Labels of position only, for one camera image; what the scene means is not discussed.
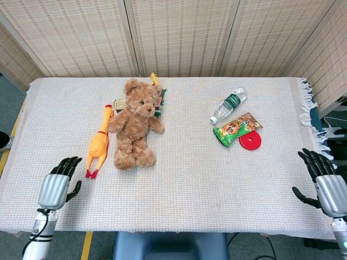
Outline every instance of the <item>rubber chicken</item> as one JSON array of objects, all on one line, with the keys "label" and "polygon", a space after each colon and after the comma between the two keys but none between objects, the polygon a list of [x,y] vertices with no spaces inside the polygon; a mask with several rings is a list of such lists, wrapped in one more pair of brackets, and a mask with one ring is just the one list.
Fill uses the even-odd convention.
[{"label": "rubber chicken", "polygon": [[[108,123],[113,118],[114,111],[111,105],[106,105],[104,108],[104,120],[99,131],[92,138],[91,144],[89,145],[89,154],[87,159],[87,173],[86,178],[95,179],[97,174],[104,163],[107,155],[108,148]],[[91,174],[90,167],[94,158],[99,158],[97,169]]]}]

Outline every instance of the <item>teddy bear foot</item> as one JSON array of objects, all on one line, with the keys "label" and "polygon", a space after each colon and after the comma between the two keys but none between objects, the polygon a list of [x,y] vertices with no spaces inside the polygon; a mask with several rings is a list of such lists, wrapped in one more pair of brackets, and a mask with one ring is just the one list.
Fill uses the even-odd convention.
[{"label": "teddy bear foot", "polygon": [[156,159],[154,153],[149,149],[137,151],[133,155],[135,157],[135,163],[140,166],[150,166]]},{"label": "teddy bear foot", "polygon": [[117,151],[117,153],[115,153],[114,164],[117,169],[128,170],[135,165],[135,159],[131,154]]}]

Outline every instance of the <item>brown teddy bear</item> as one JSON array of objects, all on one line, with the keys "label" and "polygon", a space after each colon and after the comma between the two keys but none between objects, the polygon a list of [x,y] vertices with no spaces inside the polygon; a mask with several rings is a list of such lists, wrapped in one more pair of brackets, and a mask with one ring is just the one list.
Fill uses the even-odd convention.
[{"label": "brown teddy bear", "polygon": [[162,87],[130,79],[124,85],[124,92],[126,108],[108,125],[109,132],[117,134],[114,164],[121,170],[130,169],[134,164],[152,165],[155,155],[147,148],[146,135],[148,128],[158,133],[164,131],[163,123],[154,116]]}]

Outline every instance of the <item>bottle label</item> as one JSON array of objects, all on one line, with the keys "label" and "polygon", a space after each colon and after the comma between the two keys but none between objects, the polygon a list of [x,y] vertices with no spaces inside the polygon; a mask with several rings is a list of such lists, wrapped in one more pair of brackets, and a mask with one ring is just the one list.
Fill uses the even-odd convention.
[{"label": "bottle label", "polygon": [[241,103],[240,98],[235,94],[228,96],[225,101],[227,101],[233,107],[233,109],[235,109],[235,107],[237,107]]}]

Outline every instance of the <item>teddy bear arm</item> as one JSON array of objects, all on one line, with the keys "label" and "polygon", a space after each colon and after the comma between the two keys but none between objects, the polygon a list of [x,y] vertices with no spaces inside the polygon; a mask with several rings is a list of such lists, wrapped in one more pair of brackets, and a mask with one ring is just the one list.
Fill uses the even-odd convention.
[{"label": "teddy bear arm", "polygon": [[148,127],[158,133],[163,133],[165,129],[164,124],[155,116],[148,118]]},{"label": "teddy bear arm", "polygon": [[119,133],[128,122],[130,116],[131,112],[127,109],[119,112],[110,120],[110,123],[108,124],[108,131],[110,133]]}]

